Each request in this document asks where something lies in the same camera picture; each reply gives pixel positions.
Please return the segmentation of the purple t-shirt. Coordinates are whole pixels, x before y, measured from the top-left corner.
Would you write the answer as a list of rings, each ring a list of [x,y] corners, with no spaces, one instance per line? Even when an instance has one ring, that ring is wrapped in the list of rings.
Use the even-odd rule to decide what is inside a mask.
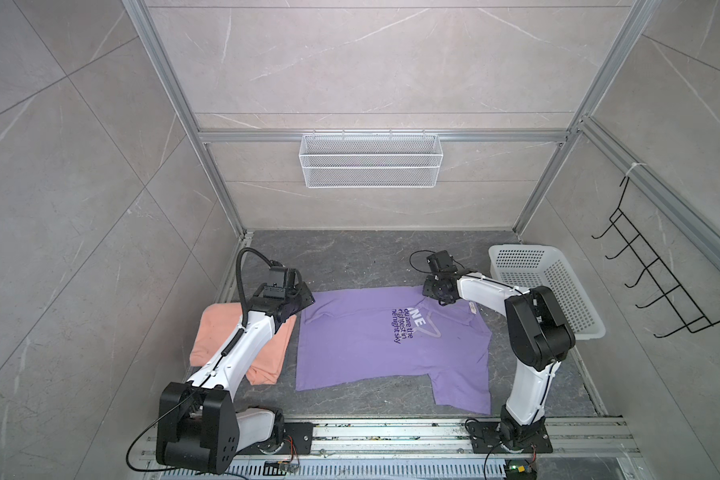
[[[300,314],[295,388],[429,377],[438,405],[491,411],[492,333],[475,303],[442,306],[412,286],[318,292]]]

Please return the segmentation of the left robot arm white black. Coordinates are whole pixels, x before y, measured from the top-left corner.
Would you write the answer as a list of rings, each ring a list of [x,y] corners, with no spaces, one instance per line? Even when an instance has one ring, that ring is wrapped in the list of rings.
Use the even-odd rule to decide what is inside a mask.
[[[156,461],[169,469],[223,474],[242,450],[266,453],[285,442],[282,411],[249,407],[238,412],[234,395],[277,328],[314,303],[306,283],[262,286],[227,343],[184,383],[171,382],[159,398]]]

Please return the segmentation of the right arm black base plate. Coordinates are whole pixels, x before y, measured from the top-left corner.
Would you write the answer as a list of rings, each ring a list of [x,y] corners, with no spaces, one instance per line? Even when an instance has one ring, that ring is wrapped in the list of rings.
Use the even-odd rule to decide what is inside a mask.
[[[468,418],[464,428],[476,454],[553,452],[544,420],[528,426],[512,426],[505,421],[483,421]]]

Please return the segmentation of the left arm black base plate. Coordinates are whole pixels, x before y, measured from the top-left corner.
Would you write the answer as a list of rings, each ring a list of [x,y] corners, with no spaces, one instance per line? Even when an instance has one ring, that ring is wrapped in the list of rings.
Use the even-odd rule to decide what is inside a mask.
[[[311,452],[315,425],[310,422],[276,423],[270,437],[253,447],[265,455],[302,455]]]

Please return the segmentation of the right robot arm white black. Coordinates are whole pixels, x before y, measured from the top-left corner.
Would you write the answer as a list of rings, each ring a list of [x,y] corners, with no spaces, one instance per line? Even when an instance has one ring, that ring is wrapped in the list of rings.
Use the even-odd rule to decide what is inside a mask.
[[[576,338],[553,291],[521,289],[477,272],[432,273],[423,294],[441,305],[462,299],[494,310],[506,319],[517,363],[512,391],[497,427],[501,446],[520,451],[545,428],[545,406],[553,379]]]

